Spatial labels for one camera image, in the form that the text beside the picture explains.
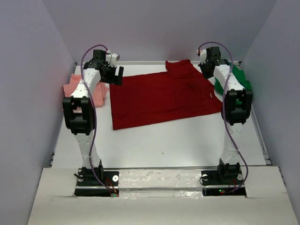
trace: red cloth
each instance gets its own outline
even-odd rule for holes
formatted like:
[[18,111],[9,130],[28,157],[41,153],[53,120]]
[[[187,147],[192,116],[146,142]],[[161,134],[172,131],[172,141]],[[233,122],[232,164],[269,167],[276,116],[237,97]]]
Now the red cloth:
[[167,72],[123,77],[110,85],[114,130],[213,114],[222,103],[190,60],[166,62]]

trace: pink cloth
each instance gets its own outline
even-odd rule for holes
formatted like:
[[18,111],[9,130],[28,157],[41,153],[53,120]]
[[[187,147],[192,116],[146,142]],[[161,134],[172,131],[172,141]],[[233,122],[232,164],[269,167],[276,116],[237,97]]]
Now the pink cloth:
[[[80,75],[71,75],[70,83],[63,85],[63,89],[66,97],[70,97],[70,95],[75,91],[77,85],[81,80]],[[108,92],[108,87],[105,86],[104,83],[97,83],[94,93],[93,99],[96,107],[101,107],[104,104],[104,99],[106,99],[106,93]]]

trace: wire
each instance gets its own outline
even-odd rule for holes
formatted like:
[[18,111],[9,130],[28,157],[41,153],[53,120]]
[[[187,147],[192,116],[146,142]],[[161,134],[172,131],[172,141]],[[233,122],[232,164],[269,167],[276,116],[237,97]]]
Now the wire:
[[[109,186],[109,184],[107,183],[107,180],[105,180],[105,183],[106,183],[107,186]],[[112,195],[111,190],[108,189],[108,191],[109,191],[109,194]]]
[[203,177],[200,177],[199,182],[200,182],[200,184],[201,184],[202,186],[204,186],[204,185],[203,185]]
[[235,182],[235,179],[233,179],[233,182],[234,182],[234,188],[236,188],[236,182]]
[[225,84],[224,84],[223,102],[222,102],[223,118],[224,118],[223,120],[224,120],[224,125],[225,125],[226,132],[227,132],[228,136],[230,137],[230,139],[231,139],[231,141],[232,141],[232,143],[233,143],[233,145],[234,145],[234,147],[235,147],[237,153],[240,155],[240,158],[242,159],[242,161],[244,162],[245,167],[246,167],[246,175],[245,175],[245,178],[243,179],[243,181],[241,182],[241,184],[240,184],[238,187],[235,187],[233,190],[230,191],[230,192],[234,192],[234,191],[238,190],[241,186],[244,185],[244,183],[245,183],[245,181],[246,181],[246,179],[247,179],[247,177],[248,177],[249,168],[248,168],[248,165],[247,165],[247,163],[246,163],[244,157],[242,156],[241,152],[239,151],[238,145],[235,143],[233,137],[231,136],[231,134],[230,134],[230,132],[229,132],[229,129],[228,129],[228,126],[227,126],[227,122],[226,122],[226,116],[225,116],[225,96],[226,96],[226,91],[227,91],[226,89],[227,89],[228,81],[229,81],[229,78],[230,78],[231,73],[232,73],[232,71],[233,71],[233,57],[232,57],[231,53],[229,52],[229,50],[228,50],[224,45],[222,45],[222,44],[219,43],[219,42],[215,42],[215,41],[205,42],[205,43],[203,43],[202,45],[200,45],[199,48],[198,48],[198,53],[199,53],[199,54],[200,54],[200,48],[201,48],[202,46],[206,45],[206,44],[217,44],[217,45],[222,46],[222,47],[225,48],[225,50],[228,52],[229,57],[230,57],[230,60],[231,60],[229,74],[228,74],[227,79],[226,79]]
[[83,81],[83,84],[89,94],[89,97],[90,97],[90,101],[92,103],[92,106],[93,106],[93,109],[94,109],[94,115],[95,115],[95,121],[94,121],[94,125],[95,125],[95,130],[94,130],[94,135],[93,135],[93,139],[92,139],[92,142],[91,142],[91,145],[90,145],[90,152],[89,152],[89,160],[90,160],[90,167],[92,169],[92,172],[94,174],[94,177],[96,178],[96,180],[99,182],[99,184],[101,184],[103,187],[105,187],[106,189],[110,189],[108,186],[106,186],[103,182],[101,182],[101,180],[98,178],[96,172],[95,172],[95,169],[94,169],[94,166],[92,164],[92,159],[91,159],[91,155],[92,155],[92,150],[93,150],[93,145],[95,143],[95,138],[96,138],[96,132],[97,132],[97,114],[96,114],[96,107],[95,107],[95,103],[94,103],[94,99],[93,99],[93,96],[92,96],[92,93],[90,92],[90,89],[87,85],[87,83],[85,82],[85,79],[84,79],[84,74],[83,74],[83,61],[84,61],[84,58],[85,56],[87,55],[87,53],[92,50],[93,48],[96,48],[96,47],[103,47],[105,48],[105,50],[107,51],[108,48],[105,46],[105,45],[94,45],[92,46],[91,48],[89,48],[82,56],[81,58],[81,62],[80,62],[80,72],[81,72],[81,79]]
[[228,188],[226,188],[225,192],[227,192],[227,190],[230,188],[230,186],[231,186],[231,181],[229,182],[229,186],[228,186]]
[[113,191],[114,191],[115,193],[117,193],[116,189],[114,189],[114,186],[113,186],[113,184],[111,183],[111,181],[109,180],[109,178],[106,177],[106,179],[108,180],[109,184],[110,184],[111,187],[113,188]]

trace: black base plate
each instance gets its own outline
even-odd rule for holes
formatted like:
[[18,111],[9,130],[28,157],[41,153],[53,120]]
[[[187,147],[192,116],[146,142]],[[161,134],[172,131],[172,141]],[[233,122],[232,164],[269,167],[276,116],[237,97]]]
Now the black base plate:
[[92,196],[97,196],[97,197],[117,197],[119,196],[119,190],[118,190],[118,185],[119,181],[114,182],[113,181],[113,176],[117,175],[119,176],[119,171],[104,171],[104,178],[101,180],[102,183],[108,186],[113,186],[113,188],[116,190],[116,193],[113,191],[113,189],[108,190],[105,187],[103,187],[99,182],[96,180],[96,178],[91,178],[88,180],[78,180],[77,179],[77,184],[76,184],[76,189],[75,189],[75,196],[86,196],[86,197],[92,197]]
[[225,189],[219,189],[219,188],[203,188],[202,194],[203,196],[246,196],[246,190],[244,187],[241,187],[237,189],[234,192],[230,192],[233,190],[232,188],[225,188]]
[[237,177],[230,177],[226,179],[220,179],[218,176],[217,170],[202,170],[200,183],[203,186],[209,185],[234,185],[233,179],[236,185],[240,185],[243,180],[238,180]]

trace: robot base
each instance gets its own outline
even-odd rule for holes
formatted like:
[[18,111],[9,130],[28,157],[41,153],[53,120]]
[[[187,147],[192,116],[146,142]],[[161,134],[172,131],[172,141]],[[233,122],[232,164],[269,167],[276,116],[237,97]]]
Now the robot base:
[[[82,171],[78,171],[78,177],[82,175]],[[118,197],[119,196],[119,171],[104,171],[103,179],[100,179],[102,183],[110,187],[110,190],[103,187],[96,180],[95,177],[90,177],[89,179],[82,180],[77,177],[77,184],[75,189],[75,196],[85,196],[85,197]]]
[[240,170],[240,173],[236,176],[227,176],[222,177],[219,175],[218,170],[203,170],[201,171],[201,178],[200,183],[203,186],[224,186],[224,185],[231,185],[234,186],[234,181],[236,185],[240,185],[243,181],[243,175]]

